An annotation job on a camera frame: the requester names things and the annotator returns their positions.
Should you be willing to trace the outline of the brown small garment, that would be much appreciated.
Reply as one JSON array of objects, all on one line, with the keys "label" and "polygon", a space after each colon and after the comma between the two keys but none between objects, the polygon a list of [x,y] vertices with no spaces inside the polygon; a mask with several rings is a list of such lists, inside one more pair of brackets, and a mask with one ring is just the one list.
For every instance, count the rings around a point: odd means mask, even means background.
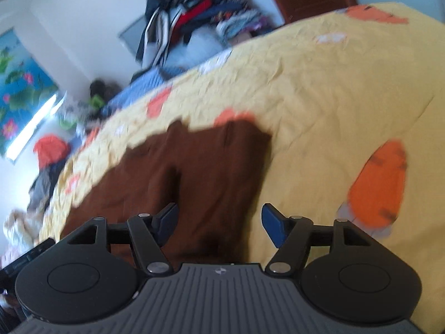
[{"label": "brown small garment", "polygon": [[95,216],[121,223],[175,203],[177,227],[162,249],[174,267],[240,263],[270,141],[269,134],[245,120],[201,131],[176,121],[163,134],[127,149],[70,210],[62,233]]}]

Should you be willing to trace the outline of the pile of assorted clothes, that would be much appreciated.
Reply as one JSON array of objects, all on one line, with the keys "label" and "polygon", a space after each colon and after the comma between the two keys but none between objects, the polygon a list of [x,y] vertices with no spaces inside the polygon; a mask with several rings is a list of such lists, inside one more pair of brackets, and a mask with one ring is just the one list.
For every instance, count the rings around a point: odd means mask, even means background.
[{"label": "pile of assorted clothes", "polygon": [[144,69],[165,65],[172,47],[187,45],[202,27],[223,41],[271,31],[270,18],[251,0],[145,0],[143,22],[135,60]]}]

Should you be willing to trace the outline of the orange cloth item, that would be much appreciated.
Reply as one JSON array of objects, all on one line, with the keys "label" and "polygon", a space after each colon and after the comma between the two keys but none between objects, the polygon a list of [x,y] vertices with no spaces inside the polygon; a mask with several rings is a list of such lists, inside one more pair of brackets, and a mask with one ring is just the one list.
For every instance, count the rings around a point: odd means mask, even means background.
[{"label": "orange cloth item", "polygon": [[71,152],[70,145],[54,134],[48,134],[40,138],[33,147],[37,154],[39,170],[65,159]]}]

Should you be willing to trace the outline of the yellow carrot-print bed sheet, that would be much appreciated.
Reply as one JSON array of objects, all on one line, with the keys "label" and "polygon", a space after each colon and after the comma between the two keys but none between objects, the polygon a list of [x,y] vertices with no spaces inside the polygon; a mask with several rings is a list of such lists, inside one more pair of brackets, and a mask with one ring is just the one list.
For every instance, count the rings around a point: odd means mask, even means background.
[{"label": "yellow carrot-print bed sheet", "polygon": [[[403,4],[359,5],[302,20],[247,41],[120,109],[59,177],[40,239],[60,239],[67,217],[124,151],[181,119],[191,129],[235,119],[271,134],[271,156],[250,208],[244,259],[275,248],[260,224],[269,202],[318,224],[348,215],[373,191],[394,192],[394,218],[379,240],[422,280],[412,316],[444,329],[444,25]],[[390,147],[397,152],[388,153]],[[393,189],[386,165],[405,172]]]}]

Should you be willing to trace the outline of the dark and green toy clutter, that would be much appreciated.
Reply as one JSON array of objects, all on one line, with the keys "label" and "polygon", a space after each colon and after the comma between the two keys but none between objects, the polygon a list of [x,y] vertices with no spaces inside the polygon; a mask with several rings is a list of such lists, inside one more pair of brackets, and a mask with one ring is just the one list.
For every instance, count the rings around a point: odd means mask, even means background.
[{"label": "dark and green toy clutter", "polygon": [[96,79],[90,84],[89,104],[95,110],[99,110],[119,94],[121,90],[122,88],[115,82],[104,82],[102,79]]}]

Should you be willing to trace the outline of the blue striped fabric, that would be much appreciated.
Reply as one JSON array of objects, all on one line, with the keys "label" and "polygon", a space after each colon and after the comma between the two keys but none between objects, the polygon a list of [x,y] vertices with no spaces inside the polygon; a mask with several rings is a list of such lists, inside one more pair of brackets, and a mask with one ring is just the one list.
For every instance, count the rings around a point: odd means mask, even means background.
[{"label": "blue striped fabric", "polygon": [[109,118],[119,109],[127,108],[184,71],[185,69],[180,67],[155,67],[135,74],[130,84],[101,108],[101,117]]}]

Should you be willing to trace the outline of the blue floral window curtain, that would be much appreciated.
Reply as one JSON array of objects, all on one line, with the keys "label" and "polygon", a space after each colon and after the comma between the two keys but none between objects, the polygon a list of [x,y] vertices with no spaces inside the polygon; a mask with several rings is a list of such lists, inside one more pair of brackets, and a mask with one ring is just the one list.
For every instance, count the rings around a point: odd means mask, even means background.
[{"label": "blue floral window curtain", "polygon": [[15,161],[37,128],[42,108],[58,98],[59,87],[35,61],[12,29],[1,33],[1,157]]}]

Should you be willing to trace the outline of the grey flat screen panel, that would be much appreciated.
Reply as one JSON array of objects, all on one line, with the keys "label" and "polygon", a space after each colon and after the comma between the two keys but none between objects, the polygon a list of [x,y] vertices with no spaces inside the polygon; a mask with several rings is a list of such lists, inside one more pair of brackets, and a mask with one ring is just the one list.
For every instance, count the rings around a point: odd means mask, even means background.
[{"label": "grey flat screen panel", "polygon": [[142,15],[118,34],[119,41],[133,57],[137,56],[141,36],[143,35],[145,28],[146,19],[145,16]]}]

